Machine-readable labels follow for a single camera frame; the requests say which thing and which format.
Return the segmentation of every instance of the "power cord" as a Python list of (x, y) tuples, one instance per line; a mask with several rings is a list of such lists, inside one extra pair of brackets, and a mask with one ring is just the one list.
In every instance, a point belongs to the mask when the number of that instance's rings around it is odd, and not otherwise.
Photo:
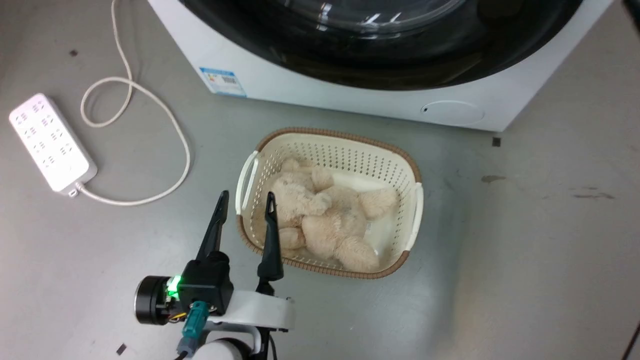
[(273, 337), (269, 335), (269, 342), (271, 343), (271, 348), (273, 349), (273, 360), (278, 360), (278, 354), (276, 353), (276, 343), (273, 341)]
[(189, 353), (186, 351), (183, 351), (180, 353), (180, 355), (178, 355), (178, 357), (175, 358), (175, 360), (183, 360), (185, 357), (187, 357), (187, 355), (189, 355)]
[[(115, 6), (117, 1), (118, 0), (113, 0), (111, 2), (111, 23), (113, 25), (113, 36), (116, 40), (116, 46), (118, 47), (118, 52), (120, 53), (120, 57), (122, 59), (122, 62), (124, 63), (124, 67), (127, 70), (127, 78), (122, 78), (120, 76), (110, 76), (108, 78), (100, 79), (96, 81), (92, 86), (89, 86), (89, 88), (86, 90), (86, 92), (82, 97), (82, 101), (80, 102), (80, 114), (82, 115), (82, 119), (87, 125), (95, 128), (105, 127), (114, 123), (114, 121), (118, 120), (118, 117), (122, 115), (122, 113), (125, 111), (125, 109), (129, 105), (129, 101), (131, 100), (132, 90), (133, 88), (136, 88), (140, 92), (143, 92), (146, 96), (149, 96), (153, 101), (156, 102), (156, 104), (160, 105), (160, 107), (164, 110), (164, 112), (166, 112), (167, 116), (169, 116), (169, 119), (171, 120), (171, 123), (173, 124), (175, 131), (178, 133), (178, 137), (180, 138), (182, 145), (184, 146), (184, 152), (186, 153), (186, 164), (184, 165), (184, 171), (182, 172), (180, 179), (178, 179), (178, 181), (173, 186), (171, 186), (169, 189), (155, 196), (151, 196), (146, 199), (135, 200), (135, 201), (111, 200), (111, 199), (107, 199), (105, 197), (101, 197), (100, 195), (96, 195), (92, 193), (91, 191), (87, 190), (84, 187), (84, 184), (76, 183), (76, 188), (78, 189), (78, 191), (85, 194), (86, 196), (94, 200), (97, 200), (99, 202), (103, 202), (105, 204), (116, 205), (116, 206), (137, 206), (142, 204), (148, 204), (149, 202), (152, 202), (158, 199), (162, 199), (163, 197), (169, 195), (175, 189), (177, 189), (182, 184), (182, 182), (184, 182), (184, 180), (187, 178), (187, 175), (189, 174), (189, 167), (191, 166), (191, 152), (189, 150), (189, 144), (187, 144), (187, 140), (185, 139), (184, 134), (182, 133), (182, 130), (180, 129), (180, 126), (178, 125), (177, 120), (175, 120), (175, 116), (173, 116), (173, 113), (171, 112), (171, 110), (169, 110), (169, 107), (167, 107), (167, 105), (165, 105), (160, 99), (158, 99), (158, 97), (155, 96), (151, 91), (147, 90), (146, 88), (142, 87), (140, 84), (133, 81), (133, 75), (131, 74), (131, 68), (129, 66), (129, 62), (127, 61), (127, 58), (125, 57), (124, 52), (122, 51), (122, 46), (120, 45), (120, 39), (118, 37), (118, 26), (116, 25), (116, 13), (115, 13)], [(111, 119), (101, 123), (93, 122), (86, 116), (86, 113), (84, 111), (85, 102), (87, 100), (87, 97), (89, 97), (89, 94), (95, 88), (97, 88), (98, 86), (104, 83), (109, 83), (109, 82), (119, 82), (119, 83), (128, 84), (129, 91), (127, 92), (127, 98), (122, 104), (122, 107), (120, 108), (120, 110), (118, 110), (116, 115), (113, 115)]]

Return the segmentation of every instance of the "brown basket rim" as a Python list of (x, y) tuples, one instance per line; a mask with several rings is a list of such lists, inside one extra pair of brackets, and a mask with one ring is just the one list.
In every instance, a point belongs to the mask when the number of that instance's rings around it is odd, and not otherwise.
[[(348, 134), (348, 133), (341, 133), (339, 131), (325, 130), (325, 129), (314, 129), (314, 128), (310, 128), (310, 127), (286, 127), (286, 128), (280, 129), (280, 130), (276, 130), (276, 131), (272, 132), (271, 134), (268, 134), (267, 136), (265, 136), (258, 143), (258, 146), (256, 146), (255, 149), (260, 152), (267, 145), (267, 143), (272, 141), (274, 138), (276, 138), (276, 137), (278, 137), (280, 135), (290, 134), (290, 133), (331, 136), (331, 137), (334, 137), (334, 138), (342, 138), (342, 139), (346, 139), (346, 140), (352, 140), (352, 141), (356, 141), (356, 142), (366, 143), (368, 145), (381, 147), (382, 149), (389, 150), (391, 152), (394, 152), (394, 153), (402, 156), (407, 161), (407, 163), (409, 163), (409, 166), (411, 166), (411, 169), (413, 170), (413, 176), (415, 177), (415, 181), (417, 183), (421, 183), (422, 182), (422, 177), (420, 175), (420, 170), (418, 169), (418, 165), (416, 165), (416, 163), (413, 160), (413, 158), (406, 151), (400, 149), (397, 146), (390, 145), (390, 144), (385, 143), (385, 142), (380, 142), (380, 141), (377, 141), (377, 140), (366, 138), (364, 136), (352, 135), (352, 134)], [(242, 239), (244, 240), (244, 243), (246, 244), (246, 246), (249, 249), (251, 249), (252, 251), (262, 255), (262, 249), (260, 247), (256, 246), (249, 239), (249, 236), (247, 235), (246, 231), (244, 230), (244, 219), (243, 219), (242, 215), (237, 215), (236, 218), (237, 218), (238, 231), (239, 231)], [(285, 258), (285, 257), (282, 258), (282, 261), (283, 261), (283, 263), (285, 263), (287, 265), (295, 266), (296, 268), (301, 268), (301, 269), (309, 270), (309, 271), (313, 271), (313, 272), (319, 272), (321, 274), (336, 275), (336, 276), (342, 276), (342, 277), (351, 277), (351, 278), (355, 278), (355, 279), (380, 279), (381, 277), (385, 277), (385, 276), (388, 276), (390, 274), (393, 274), (396, 270), (398, 270), (400, 268), (400, 266), (402, 266), (404, 264), (404, 262), (406, 261), (408, 256), (409, 256), (409, 251), (408, 250), (404, 250), (402, 252), (402, 254), (400, 255), (400, 258), (398, 258), (398, 260), (393, 265), (391, 265), (390, 267), (388, 267), (388, 268), (386, 268), (386, 269), (384, 269), (382, 271), (374, 272), (374, 273), (352, 272), (352, 271), (346, 271), (346, 270), (329, 269), (329, 268), (325, 268), (325, 267), (321, 267), (321, 266), (317, 266), (317, 265), (306, 264), (306, 263), (303, 263), (301, 261), (288, 259), (288, 258)]]

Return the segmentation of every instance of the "washing machine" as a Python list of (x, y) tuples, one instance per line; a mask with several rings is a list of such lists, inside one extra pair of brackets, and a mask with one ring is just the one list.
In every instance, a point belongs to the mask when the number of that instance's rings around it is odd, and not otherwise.
[(503, 131), (613, 0), (149, 0), (220, 95)]

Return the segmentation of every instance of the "teddy bear leg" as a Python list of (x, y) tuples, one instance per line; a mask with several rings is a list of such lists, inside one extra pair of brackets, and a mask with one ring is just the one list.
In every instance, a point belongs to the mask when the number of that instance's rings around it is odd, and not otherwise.
[(325, 216), (302, 218), (302, 232), (307, 240), (307, 250), (323, 259), (330, 259), (336, 244), (333, 219)]
[(346, 237), (335, 249), (335, 257), (351, 271), (375, 272), (380, 269), (380, 261), (373, 248), (356, 236)]
[(360, 193), (358, 199), (369, 220), (383, 216), (398, 203), (396, 191), (392, 188)]

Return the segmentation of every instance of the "plush toy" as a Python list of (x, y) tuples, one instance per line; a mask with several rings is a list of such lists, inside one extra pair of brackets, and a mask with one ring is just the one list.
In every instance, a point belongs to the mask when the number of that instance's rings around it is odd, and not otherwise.
[(331, 197), (317, 192), (332, 185), (333, 177), (325, 168), (301, 167), (294, 159), (287, 159), (282, 163), (272, 191), (278, 205), (278, 227), (283, 255), (294, 256), (295, 250), (305, 246), (302, 218), (305, 215), (322, 215), (331, 207)]
[(378, 255), (364, 242), (367, 220), (382, 217), (396, 206), (396, 191), (358, 193), (333, 185), (327, 169), (303, 168), (291, 159), (283, 163), (282, 170), (273, 192), (284, 252), (306, 246), (320, 258), (339, 260), (348, 270), (378, 270)]

